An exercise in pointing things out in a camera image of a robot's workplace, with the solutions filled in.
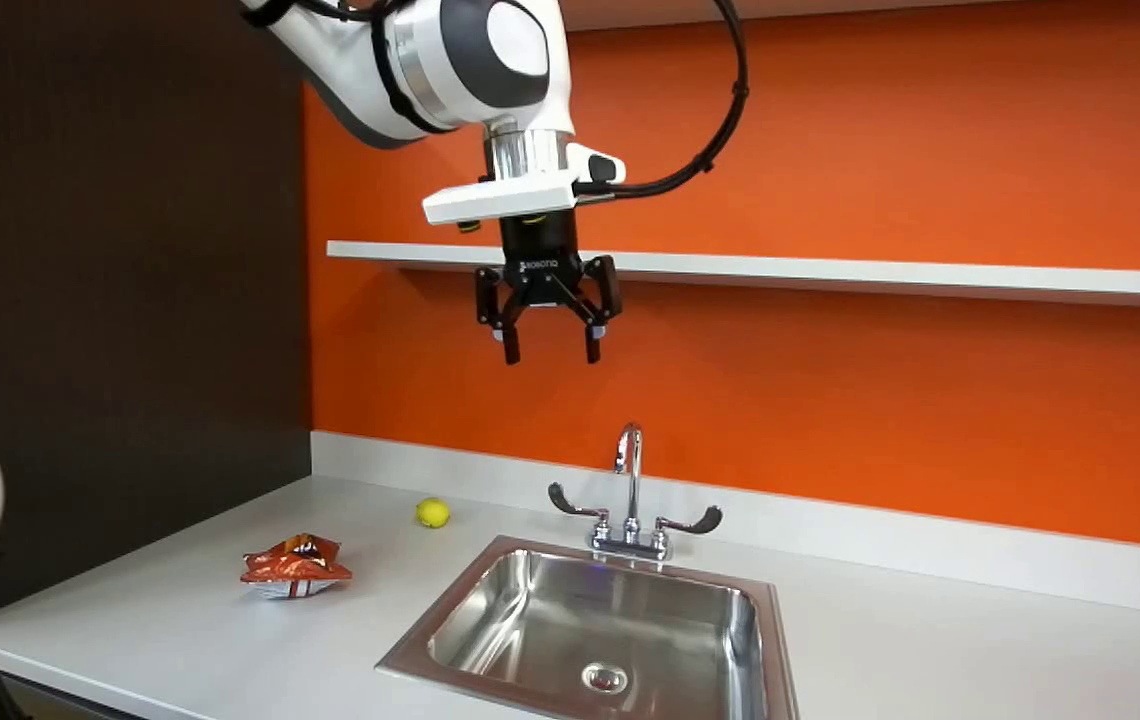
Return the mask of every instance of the faucet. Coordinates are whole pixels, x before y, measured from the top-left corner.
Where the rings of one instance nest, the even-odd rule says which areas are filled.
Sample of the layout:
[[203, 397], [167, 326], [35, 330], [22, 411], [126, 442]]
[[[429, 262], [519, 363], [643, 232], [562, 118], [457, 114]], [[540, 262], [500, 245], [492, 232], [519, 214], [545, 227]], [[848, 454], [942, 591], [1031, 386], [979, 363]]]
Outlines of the faucet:
[[618, 477], [627, 481], [621, 533], [613, 533], [610, 508], [575, 508], [575, 504], [567, 504], [562, 486], [548, 490], [548, 497], [562, 514], [597, 518], [597, 523], [590, 533], [590, 548], [597, 562], [627, 555], [627, 562], [653, 562], [656, 570], [666, 570], [666, 562], [673, 555], [673, 546], [667, 546], [673, 527], [692, 533], [692, 538], [719, 527], [726, 514], [714, 504], [714, 508], [704, 508], [704, 518], [698, 523], [676, 523], [667, 518], [656, 518], [656, 527], [643, 542], [643, 527], [639, 527], [643, 427], [639, 423], [621, 427], [613, 467], [618, 467]]

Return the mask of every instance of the faucet handle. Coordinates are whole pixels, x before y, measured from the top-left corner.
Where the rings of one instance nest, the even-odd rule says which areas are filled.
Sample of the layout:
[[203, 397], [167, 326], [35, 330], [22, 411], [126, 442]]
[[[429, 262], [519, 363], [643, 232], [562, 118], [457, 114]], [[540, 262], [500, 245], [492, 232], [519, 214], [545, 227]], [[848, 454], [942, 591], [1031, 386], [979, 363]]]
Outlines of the faucet handle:
[[656, 518], [656, 533], [676, 527], [676, 533], [707, 538], [719, 523], [726, 523], [719, 504], [704, 508], [698, 523], [676, 523], [667, 518]]
[[566, 486], [553, 486], [548, 497], [553, 497], [553, 504], [556, 504], [566, 518], [597, 518], [597, 520], [610, 520], [610, 508], [575, 508], [575, 504], [567, 504]]

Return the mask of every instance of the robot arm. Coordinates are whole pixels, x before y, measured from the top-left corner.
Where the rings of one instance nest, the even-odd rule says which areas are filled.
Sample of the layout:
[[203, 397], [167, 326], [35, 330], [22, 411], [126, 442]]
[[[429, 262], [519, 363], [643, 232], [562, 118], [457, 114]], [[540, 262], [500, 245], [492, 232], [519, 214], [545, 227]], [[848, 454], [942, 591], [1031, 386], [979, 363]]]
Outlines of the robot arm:
[[484, 128], [487, 179], [424, 196], [429, 224], [500, 220], [506, 269], [477, 271], [477, 318], [519, 361], [523, 307], [572, 307], [590, 361], [621, 311], [613, 262], [575, 257], [575, 206], [610, 201], [618, 155], [572, 142], [567, 36], [556, 0], [246, 0], [371, 148]]

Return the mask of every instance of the wall shelf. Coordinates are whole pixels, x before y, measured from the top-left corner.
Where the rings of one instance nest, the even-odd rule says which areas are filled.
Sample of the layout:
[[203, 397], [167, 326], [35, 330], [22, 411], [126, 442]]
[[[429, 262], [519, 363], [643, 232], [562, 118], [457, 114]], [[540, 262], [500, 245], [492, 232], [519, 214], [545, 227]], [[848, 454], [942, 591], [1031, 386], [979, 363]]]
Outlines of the wall shelf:
[[[492, 245], [328, 239], [328, 257], [394, 263], [394, 269], [440, 269], [440, 271], [500, 263], [500, 247]], [[1140, 304], [1140, 271], [1134, 269], [704, 257], [704, 251], [606, 251], [606, 247], [602, 251], [590, 247], [583, 257], [618, 257], [621, 281], [662, 281], [662, 283]]]

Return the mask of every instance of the sink drain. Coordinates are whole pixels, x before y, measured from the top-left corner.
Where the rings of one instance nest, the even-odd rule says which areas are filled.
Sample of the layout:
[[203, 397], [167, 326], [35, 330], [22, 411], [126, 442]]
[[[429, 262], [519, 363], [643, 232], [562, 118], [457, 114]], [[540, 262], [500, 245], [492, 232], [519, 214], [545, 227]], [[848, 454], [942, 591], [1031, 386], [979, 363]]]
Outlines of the sink drain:
[[618, 665], [590, 665], [581, 668], [581, 684], [597, 698], [621, 698], [623, 688], [634, 688], [634, 677]]

